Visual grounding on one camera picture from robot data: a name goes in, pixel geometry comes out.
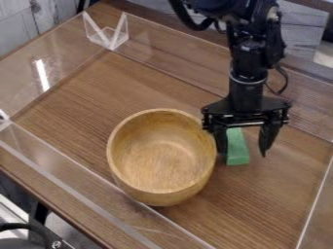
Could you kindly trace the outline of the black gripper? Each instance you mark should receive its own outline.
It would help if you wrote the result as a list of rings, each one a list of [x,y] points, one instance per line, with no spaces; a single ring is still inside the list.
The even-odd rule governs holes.
[[[229,98],[202,108],[203,129],[214,133],[217,151],[228,153],[226,129],[233,127],[261,126],[260,150],[262,156],[270,149],[280,128],[289,123],[292,102],[273,97],[264,97],[258,110],[240,111],[232,105]]]

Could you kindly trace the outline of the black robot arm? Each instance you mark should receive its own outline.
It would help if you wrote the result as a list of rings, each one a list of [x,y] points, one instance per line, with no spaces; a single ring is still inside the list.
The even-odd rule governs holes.
[[[232,55],[229,94],[202,109],[203,128],[214,135],[217,150],[230,151],[228,131],[257,126],[260,150],[270,149],[281,127],[289,123],[292,103],[262,94],[268,71],[280,67],[285,56],[281,34],[281,12],[276,0],[182,0],[183,5],[211,22],[226,22]]]

